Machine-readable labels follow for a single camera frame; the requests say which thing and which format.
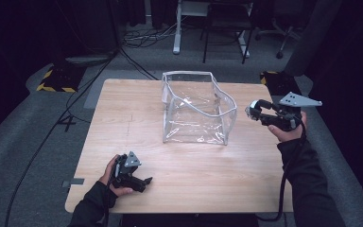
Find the wooden table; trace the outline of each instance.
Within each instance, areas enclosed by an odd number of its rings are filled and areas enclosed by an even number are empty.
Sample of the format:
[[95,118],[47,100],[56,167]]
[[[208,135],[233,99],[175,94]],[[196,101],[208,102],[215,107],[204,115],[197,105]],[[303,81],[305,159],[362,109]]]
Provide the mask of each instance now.
[[[115,154],[133,150],[142,163],[133,176],[153,180],[144,193],[118,199],[113,213],[276,212],[283,174],[278,140],[245,113],[255,99],[271,100],[268,89],[240,83],[219,87],[238,108],[228,146],[164,144],[162,83],[107,79],[75,174],[85,181],[71,186],[66,210],[74,211]],[[292,211],[289,183],[284,210]]]

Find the transparent plastic container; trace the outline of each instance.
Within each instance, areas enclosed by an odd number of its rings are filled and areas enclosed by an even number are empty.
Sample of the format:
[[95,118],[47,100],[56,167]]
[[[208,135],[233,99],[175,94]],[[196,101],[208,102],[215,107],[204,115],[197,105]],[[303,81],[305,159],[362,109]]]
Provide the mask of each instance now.
[[237,106],[210,72],[163,74],[164,143],[227,145]]

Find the hand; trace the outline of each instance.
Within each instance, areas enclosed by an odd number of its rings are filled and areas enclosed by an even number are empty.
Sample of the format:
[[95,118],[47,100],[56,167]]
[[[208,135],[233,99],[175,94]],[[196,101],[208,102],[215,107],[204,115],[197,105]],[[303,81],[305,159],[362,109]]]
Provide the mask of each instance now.
[[[307,128],[305,112],[302,112],[302,122],[305,125],[305,128]],[[299,139],[300,137],[302,137],[302,132],[303,132],[302,125],[294,129],[293,131],[282,131],[281,129],[279,129],[274,125],[269,125],[268,129],[270,130],[270,132],[272,132],[272,134],[274,134],[279,139],[280,142]]]
[[[114,162],[116,161],[117,157],[119,157],[119,155],[116,154],[116,156],[114,156],[111,159],[111,161],[107,164],[104,175],[101,178],[99,178],[99,181],[104,183],[105,185],[108,183],[108,180],[111,177],[112,168],[114,166]],[[117,197],[130,194],[133,192],[133,190],[129,187],[115,188],[112,184],[109,186],[109,188]]]

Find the electrical cord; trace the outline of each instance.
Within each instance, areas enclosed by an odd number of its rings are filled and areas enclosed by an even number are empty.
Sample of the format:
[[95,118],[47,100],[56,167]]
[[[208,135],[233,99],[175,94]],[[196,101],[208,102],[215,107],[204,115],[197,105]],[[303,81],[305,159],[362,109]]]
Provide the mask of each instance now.
[[[112,58],[110,60],[108,60],[98,71],[97,75],[95,76],[95,78],[92,80],[91,84],[93,84],[93,82],[99,77],[99,75],[102,73],[102,71],[106,68],[106,66],[108,66],[108,64],[111,62]],[[5,219],[5,227],[8,227],[9,224],[9,217],[10,217],[10,211],[11,211],[11,206],[13,205],[14,199],[16,197],[17,191],[19,190],[20,185],[23,182],[23,179],[25,178],[28,170],[30,169],[32,163],[34,162],[35,158],[37,157],[37,155],[40,153],[41,149],[43,148],[43,145],[45,144],[45,142],[48,140],[49,136],[51,135],[52,131],[56,128],[56,126],[58,125],[58,123],[62,120],[62,118],[64,117],[64,115],[68,112],[68,110],[70,108],[72,108],[72,106],[84,95],[84,93],[87,91],[88,89],[85,89],[67,108],[66,110],[60,115],[60,117],[58,118],[57,122],[51,127],[51,129],[49,130],[48,134],[45,136],[45,138],[43,139],[43,141],[40,143],[40,145],[38,146],[37,150],[34,152],[34,154],[32,155],[31,159],[29,160],[26,169],[23,171],[23,174],[19,180],[19,182],[16,184],[16,187],[14,188],[14,191],[11,195],[11,199],[9,202],[9,206],[8,206],[8,210],[7,210],[7,214],[6,214],[6,219]]]
[[120,53],[121,55],[123,55],[126,60],[135,67],[135,69],[137,69],[138,72],[140,72],[141,74],[143,74],[144,76],[146,76],[149,79],[155,79],[158,80],[157,78],[155,78],[152,74],[150,74],[143,66],[141,66],[137,61],[133,60],[127,53],[126,51],[121,48],[120,49]]
[[[96,75],[95,77],[93,77],[92,79],[90,79],[89,81],[87,81],[85,84],[81,85],[78,89],[79,89],[79,90],[81,90],[81,89],[82,89],[82,88],[84,88],[85,86],[87,86],[87,87],[85,88],[86,90],[87,90],[87,89],[89,89],[89,88],[93,85],[94,81],[97,79],[97,77],[98,77],[98,76],[99,76],[99,75]],[[85,123],[91,123],[91,121],[81,119],[81,118],[79,118],[79,117],[75,116],[74,114],[72,114],[72,113],[70,112],[69,102],[70,102],[70,100],[72,99],[72,97],[74,96],[74,94],[75,94],[75,93],[71,94],[71,95],[70,95],[70,97],[69,97],[69,98],[67,99],[67,101],[66,101],[66,110],[67,110],[67,112],[68,112],[71,116],[73,116],[75,119],[77,119],[77,120],[79,120],[79,121],[83,121],[83,122],[85,122]]]
[[293,152],[293,156],[291,157],[291,159],[288,161],[288,163],[285,166],[285,172],[282,176],[282,181],[281,181],[281,186],[280,186],[280,192],[279,192],[279,207],[278,207],[278,214],[275,218],[261,218],[259,216],[256,215],[256,217],[259,220],[262,221],[277,221],[281,218],[282,214],[283,214],[283,201],[284,201],[284,195],[285,195],[285,181],[287,179],[287,175],[291,170],[291,167],[294,165],[294,163],[299,159],[299,157],[302,154],[302,147],[303,144],[306,140],[306,131],[305,131],[305,125],[303,124],[302,120],[297,117],[294,116],[294,118],[300,122],[300,125],[302,126],[302,135],[300,137],[300,141],[299,143],[296,145],[296,147],[294,148],[294,152]]
[[[139,48],[139,47],[149,47],[151,45],[156,44],[160,40],[164,40],[169,36],[175,35],[175,33],[170,33],[172,30],[174,30],[176,24],[173,26],[170,26],[168,29],[162,30],[162,31],[156,31],[154,33],[148,34],[151,30],[148,30],[146,34],[140,35],[139,31],[132,31],[131,33],[137,32],[137,35],[130,36],[129,34],[125,35],[125,38],[123,39],[124,46],[130,47],[130,48]],[[130,42],[134,41],[140,41],[139,44],[131,44]],[[144,43],[152,41],[151,44],[144,45]]]

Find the black jacket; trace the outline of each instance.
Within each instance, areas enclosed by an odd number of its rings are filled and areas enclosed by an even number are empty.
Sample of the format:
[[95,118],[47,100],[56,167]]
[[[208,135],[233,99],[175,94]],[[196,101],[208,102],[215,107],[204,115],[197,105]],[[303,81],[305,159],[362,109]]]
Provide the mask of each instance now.
[[[293,157],[299,139],[278,145],[285,166]],[[293,189],[293,209],[297,226],[340,227],[345,226],[333,198],[327,191],[327,180],[320,168],[318,154],[306,141],[302,154],[289,167],[287,179]],[[104,216],[104,183],[96,182],[84,199],[76,206],[69,227],[99,226],[96,223]],[[116,195],[110,192],[110,207],[114,206]]]

